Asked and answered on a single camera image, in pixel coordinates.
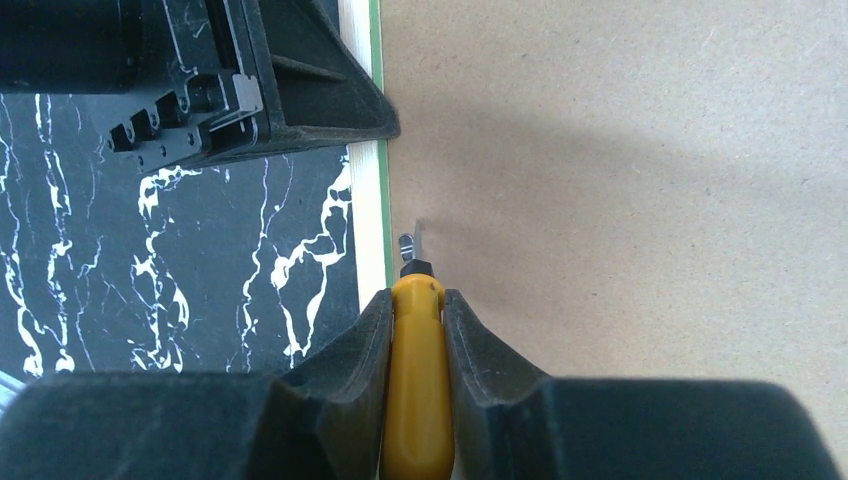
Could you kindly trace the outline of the yellow handled screwdriver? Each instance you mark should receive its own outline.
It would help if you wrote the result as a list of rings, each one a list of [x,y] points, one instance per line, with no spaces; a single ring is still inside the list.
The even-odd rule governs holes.
[[[449,479],[455,462],[445,288],[423,257],[423,225],[399,236],[381,479]]]

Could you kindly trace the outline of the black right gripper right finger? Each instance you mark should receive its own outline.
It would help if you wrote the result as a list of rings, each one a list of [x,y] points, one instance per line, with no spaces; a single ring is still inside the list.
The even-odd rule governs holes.
[[[555,377],[460,292],[443,310],[468,479],[836,479],[807,410],[767,382]]]

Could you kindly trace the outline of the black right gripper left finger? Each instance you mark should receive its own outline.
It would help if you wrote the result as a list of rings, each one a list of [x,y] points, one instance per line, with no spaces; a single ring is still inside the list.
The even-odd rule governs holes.
[[[30,384],[1,419],[5,479],[372,479],[392,300],[289,371],[101,372]]]

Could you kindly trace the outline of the green wooden photo frame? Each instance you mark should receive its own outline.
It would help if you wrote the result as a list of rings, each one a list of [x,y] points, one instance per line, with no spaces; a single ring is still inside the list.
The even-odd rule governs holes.
[[[343,1],[395,106],[361,288],[419,228],[542,369],[778,383],[847,463],[843,1]]]

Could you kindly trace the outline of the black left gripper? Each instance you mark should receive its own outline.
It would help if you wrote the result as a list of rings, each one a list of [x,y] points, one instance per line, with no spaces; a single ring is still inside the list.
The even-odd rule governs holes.
[[[1,89],[83,99],[144,172],[401,133],[318,1],[5,1]]]

